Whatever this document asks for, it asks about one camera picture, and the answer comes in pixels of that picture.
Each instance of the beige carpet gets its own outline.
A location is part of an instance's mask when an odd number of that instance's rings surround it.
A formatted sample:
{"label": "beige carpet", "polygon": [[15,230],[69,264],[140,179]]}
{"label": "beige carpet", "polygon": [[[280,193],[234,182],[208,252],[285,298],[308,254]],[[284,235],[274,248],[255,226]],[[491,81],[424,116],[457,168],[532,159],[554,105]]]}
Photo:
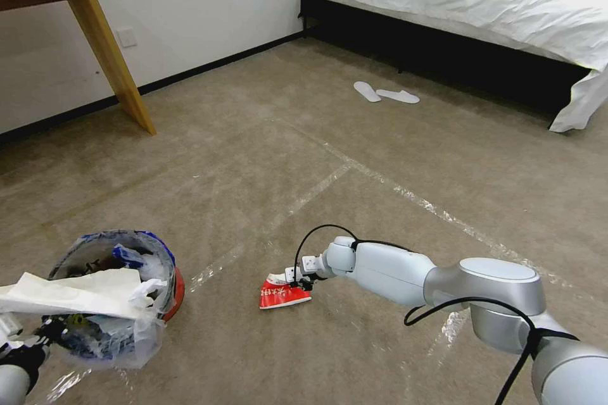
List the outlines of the beige carpet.
{"label": "beige carpet", "polygon": [[[356,80],[421,102],[368,103]],[[439,265],[531,263],[553,314],[608,348],[608,110],[553,134],[545,117],[313,39],[145,101],[155,137],[115,107],[1,150],[0,284],[45,275],[79,235],[108,228],[158,234],[187,282],[143,370],[89,374],[54,354],[28,403],[493,403],[516,357],[480,342],[467,313],[405,328],[403,308],[345,279],[258,310],[266,274],[328,222]],[[528,365],[507,403],[534,402]]]}

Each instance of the white paper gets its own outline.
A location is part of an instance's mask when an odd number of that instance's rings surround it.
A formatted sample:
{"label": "white paper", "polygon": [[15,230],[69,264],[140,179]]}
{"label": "white paper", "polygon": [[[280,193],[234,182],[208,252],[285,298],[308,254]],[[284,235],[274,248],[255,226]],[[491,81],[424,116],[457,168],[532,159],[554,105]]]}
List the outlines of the white paper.
{"label": "white paper", "polygon": [[135,320],[143,310],[129,298],[140,284],[137,270],[126,268],[54,281],[26,272],[15,285],[0,288],[0,312],[94,313]]}

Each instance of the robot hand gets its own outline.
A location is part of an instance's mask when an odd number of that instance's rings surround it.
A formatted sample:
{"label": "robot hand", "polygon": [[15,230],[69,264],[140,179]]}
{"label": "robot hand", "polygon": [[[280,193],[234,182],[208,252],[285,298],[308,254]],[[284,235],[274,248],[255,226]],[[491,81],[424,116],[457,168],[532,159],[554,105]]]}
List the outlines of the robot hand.
{"label": "robot hand", "polygon": [[[521,355],[496,404],[502,403],[529,355],[534,359],[532,386],[541,405],[608,403],[608,353],[578,341],[549,315],[540,276],[531,268],[492,258],[467,258],[441,268],[423,254],[388,242],[341,236],[323,254],[304,256],[300,267],[285,269],[286,281],[305,289],[317,279],[336,276],[415,307],[406,316],[408,326],[440,309],[470,307],[477,337]],[[409,321],[424,305],[433,309]]]}
{"label": "robot hand", "polygon": [[34,336],[11,343],[22,331],[11,313],[0,314],[0,405],[22,405],[38,381],[38,369],[49,354],[49,346],[65,326],[48,318]]}

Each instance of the black baseboard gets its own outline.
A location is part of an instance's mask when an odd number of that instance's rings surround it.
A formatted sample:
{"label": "black baseboard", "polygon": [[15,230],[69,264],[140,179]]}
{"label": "black baseboard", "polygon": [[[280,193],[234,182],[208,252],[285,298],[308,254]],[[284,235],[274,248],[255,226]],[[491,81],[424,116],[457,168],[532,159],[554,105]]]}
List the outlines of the black baseboard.
{"label": "black baseboard", "polygon": [[[187,79],[189,77],[196,76],[201,73],[219,68],[220,66],[228,65],[229,63],[233,63],[237,60],[247,58],[254,54],[267,51],[268,49],[278,46],[279,44],[283,44],[288,41],[293,41],[297,38],[300,38],[301,36],[302,32],[297,32],[292,35],[288,35],[286,37],[270,41],[266,44],[262,44],[261,46],[252,47],[251,49],[247,49],[246,51],[233,54],[231,56],[213,61],[211,63],[207,63],[205,65],[197,66],[196,68],[192,68],[191,70],[186,70],[176,75],[172,75],[154,82],[150,82],[149,84],[140,86],[139,93],[145,95],[147,93],[153,92],[154,90],[162,89],[163,87],[174,84],[176,82],[180,82],[181,80]],[[67,122],[69,120],[73,120],[75,118],[82,117],[96,111],[101,111],[102,109],[109,108],[110,106],[113,106],[115,104],[118,104],[118,99],[116,98],[116,96],[111,96],[98,101],[94,101],[93,103],[85,104],[84,106],[79,106],[78,108],[65,111],[63,113],[51,116],[46,119],[35,121],[33,123],[24,125],[14,130],[1,133],[0,144],[5,144],[7,142],[22,139],[34,133],[39,133],[48,130],[59,125],[60,123]]]}

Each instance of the bed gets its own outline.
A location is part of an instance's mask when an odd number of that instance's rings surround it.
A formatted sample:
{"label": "bed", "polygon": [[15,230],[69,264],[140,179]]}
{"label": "bed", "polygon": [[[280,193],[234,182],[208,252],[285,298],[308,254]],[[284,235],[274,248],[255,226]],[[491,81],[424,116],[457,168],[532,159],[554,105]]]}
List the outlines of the bed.
{"label": "bed", "polygon": [[301,0],[305,19],[319,8],[350,8],[491,42],[586,68],[550,130],[584,129],[608,99],[606,0]]}

